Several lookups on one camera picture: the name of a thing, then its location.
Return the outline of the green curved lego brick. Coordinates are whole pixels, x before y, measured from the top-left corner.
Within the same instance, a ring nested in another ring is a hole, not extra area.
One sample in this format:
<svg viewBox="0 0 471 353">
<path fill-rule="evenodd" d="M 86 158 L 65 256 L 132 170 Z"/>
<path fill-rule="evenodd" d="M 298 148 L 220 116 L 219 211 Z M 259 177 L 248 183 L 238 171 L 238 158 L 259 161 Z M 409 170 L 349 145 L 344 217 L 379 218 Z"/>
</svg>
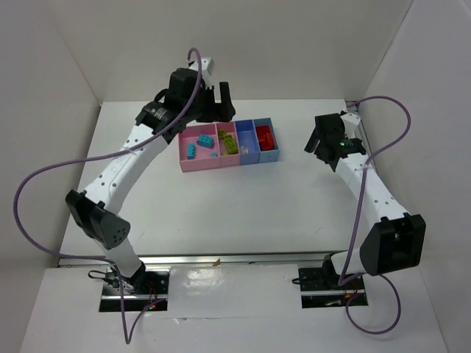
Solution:
<svg viewBox="0 0 471 353">
<path fill-rule="evenodd" d="M 224 140 L 227 137 L 227 133 L 223 129 L 218 130 L 218 139 Z"/>
</svg>

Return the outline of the teal curved lego brick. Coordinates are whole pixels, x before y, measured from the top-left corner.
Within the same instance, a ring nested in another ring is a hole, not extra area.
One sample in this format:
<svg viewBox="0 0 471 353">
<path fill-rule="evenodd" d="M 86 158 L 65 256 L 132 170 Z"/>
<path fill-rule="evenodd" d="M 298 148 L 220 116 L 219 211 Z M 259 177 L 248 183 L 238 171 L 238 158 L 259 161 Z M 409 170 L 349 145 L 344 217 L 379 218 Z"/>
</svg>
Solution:
<svg viewBox="0 0 471 353">
<path fill-rule="evenodd" d="M 197 140 L 196 144 L 206 149 L 212 149 L 214 147 L 214 139 L 210 135 L 200 135 Z"/>
</svg>

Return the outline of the long green lego brick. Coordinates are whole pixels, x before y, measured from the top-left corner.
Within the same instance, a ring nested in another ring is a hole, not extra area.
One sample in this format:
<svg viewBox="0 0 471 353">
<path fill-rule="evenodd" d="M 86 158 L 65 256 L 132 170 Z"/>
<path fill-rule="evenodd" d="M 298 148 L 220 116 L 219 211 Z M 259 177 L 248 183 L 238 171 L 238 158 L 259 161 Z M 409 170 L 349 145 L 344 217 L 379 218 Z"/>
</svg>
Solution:
<svg viewBox="0 0 471 353">
<path fill-rule="evenodd" d="M 238 146 L 232 135 L 227 135 L 227 137 L 222 140 L 226 148 L 227 154 L 237 154 Z"/>
</svg>

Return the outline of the teal long lego brick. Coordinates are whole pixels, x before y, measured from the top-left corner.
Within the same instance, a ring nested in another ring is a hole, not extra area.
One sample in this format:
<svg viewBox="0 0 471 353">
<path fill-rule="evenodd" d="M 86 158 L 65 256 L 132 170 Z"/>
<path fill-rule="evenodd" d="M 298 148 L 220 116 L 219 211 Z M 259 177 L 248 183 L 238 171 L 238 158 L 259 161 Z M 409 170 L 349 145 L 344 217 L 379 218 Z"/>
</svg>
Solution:
<svg viewBox="0 0 471 353">
<path fill-rule="evenodd" d="M 196 157 L 196 146 L 194 143 L 188 144 L 187 155 L 188 160 L 194 160 Z"/>
</svg>

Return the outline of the red rounded lego brick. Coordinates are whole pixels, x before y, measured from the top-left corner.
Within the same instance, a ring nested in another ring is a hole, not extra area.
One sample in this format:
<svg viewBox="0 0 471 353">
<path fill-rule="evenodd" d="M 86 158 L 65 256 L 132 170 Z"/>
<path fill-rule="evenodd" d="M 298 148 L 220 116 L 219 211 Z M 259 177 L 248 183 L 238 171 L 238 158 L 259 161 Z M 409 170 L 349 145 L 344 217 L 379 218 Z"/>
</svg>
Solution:
<svg viewBox="0 0 471 353">
<path fill-rule="evenodd" d="M 261 151 L 273 149 L 273 139 L 268 125 L 256 126 L 255 131 Z"/>
</svg>

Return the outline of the red lego arch brick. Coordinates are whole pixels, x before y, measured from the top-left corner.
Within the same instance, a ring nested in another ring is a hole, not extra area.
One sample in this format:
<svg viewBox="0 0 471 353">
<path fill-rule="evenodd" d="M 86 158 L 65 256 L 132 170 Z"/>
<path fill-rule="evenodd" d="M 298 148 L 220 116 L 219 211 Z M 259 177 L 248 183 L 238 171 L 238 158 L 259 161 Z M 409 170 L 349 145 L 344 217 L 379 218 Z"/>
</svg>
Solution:
<svg viewBox="0 0 471 353">
<path fill-rule="evenodd" d="M 275 141 L 270 133 L 260 135 L 258 142 L 261 151 L 271 151 L 275 148 Z"/>
</svg>

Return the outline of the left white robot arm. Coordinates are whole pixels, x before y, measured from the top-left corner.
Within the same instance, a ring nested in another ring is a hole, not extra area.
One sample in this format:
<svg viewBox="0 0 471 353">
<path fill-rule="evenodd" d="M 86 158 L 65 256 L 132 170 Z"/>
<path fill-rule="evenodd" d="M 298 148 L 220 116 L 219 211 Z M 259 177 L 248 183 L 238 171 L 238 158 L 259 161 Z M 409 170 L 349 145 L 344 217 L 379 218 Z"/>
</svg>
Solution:
<svg viewBox="0 0 471 353">
<path fill-rule="evenodd" d="M 83 191 L 71 190 L 65 198 L 77 226 L 100 245 L 134 292 L 153 278 L 128 240 L 131 226 L 119 216 L 122 204 L 151 161 L 187 124 L 232 120 L 236 110 L 228 82 L 220 82 L 219 91 L 221 100 L 216 101 L 214 88 L 197 71 L 178 68 L 171 74 L 169 86 L 139 112 L 120 156 Z"/>
</svg>

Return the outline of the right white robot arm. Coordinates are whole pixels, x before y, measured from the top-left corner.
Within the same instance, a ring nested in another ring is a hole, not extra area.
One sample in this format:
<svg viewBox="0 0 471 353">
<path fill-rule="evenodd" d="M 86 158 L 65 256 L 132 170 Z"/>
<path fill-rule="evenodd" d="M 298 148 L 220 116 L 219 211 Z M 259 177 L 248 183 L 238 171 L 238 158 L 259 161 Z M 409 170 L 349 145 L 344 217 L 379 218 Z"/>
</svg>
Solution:
<svg viewBox="0 0 471 353">
<path fill-rule="evenodd" d="M 425 239 L 424 218 L 410 214 L 372 167 L 362 140 L 355 137 L 359 123 L 353 113 L 318 115 L 305 146 L 307 153 L 331 167 L 357 199 L 355 234 L 360 234 L 361 220 L 367 225 L 360 246 L 352 239 L 346 251 L 325 258 L 322 269 L 336 286 L 363 274 L 375 277 L 418 266 Z"/>
</svg>

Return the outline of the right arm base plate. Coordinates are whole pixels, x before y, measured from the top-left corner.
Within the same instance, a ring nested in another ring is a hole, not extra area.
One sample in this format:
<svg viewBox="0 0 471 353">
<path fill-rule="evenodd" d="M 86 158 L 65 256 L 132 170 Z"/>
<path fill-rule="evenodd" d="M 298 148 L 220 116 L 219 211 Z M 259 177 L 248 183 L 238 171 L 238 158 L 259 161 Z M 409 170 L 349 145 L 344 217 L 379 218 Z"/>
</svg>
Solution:
<svg viewBox="0 0 471 353">
<path fill-rule="evenodd" d="M 368 306 L 362 278 L 339 286 L 339 275 L 328 256 L 321 260 L 298 263 L 298 275 L 291 283 L 300 289 L 302 309 Z"/>
</svg>

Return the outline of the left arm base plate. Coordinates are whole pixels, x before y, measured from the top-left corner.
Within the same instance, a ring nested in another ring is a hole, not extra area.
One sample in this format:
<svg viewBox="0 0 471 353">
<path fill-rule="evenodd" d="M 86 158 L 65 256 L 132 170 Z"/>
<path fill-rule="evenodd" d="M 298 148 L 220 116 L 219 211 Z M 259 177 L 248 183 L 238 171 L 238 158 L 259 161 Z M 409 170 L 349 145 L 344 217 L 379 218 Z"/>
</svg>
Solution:
<svg viewBox="0 0 471 353">
<path fill-rule="evenodd" d="M 134 289 L 124 282 L 124 311 L 140 312 L 149 304 L 149 312 L 163 312 L 168 309 L 168 292 L 170 272 L 168 269 L 150 271 L 149 279 Z M 100 313 L 117 313 L 121 310 L 121 286 L 114 269 L 106 271 L 91 270 L 88 278 L 102 283 L 102 294 L 99 304 Z"/>
</svg>

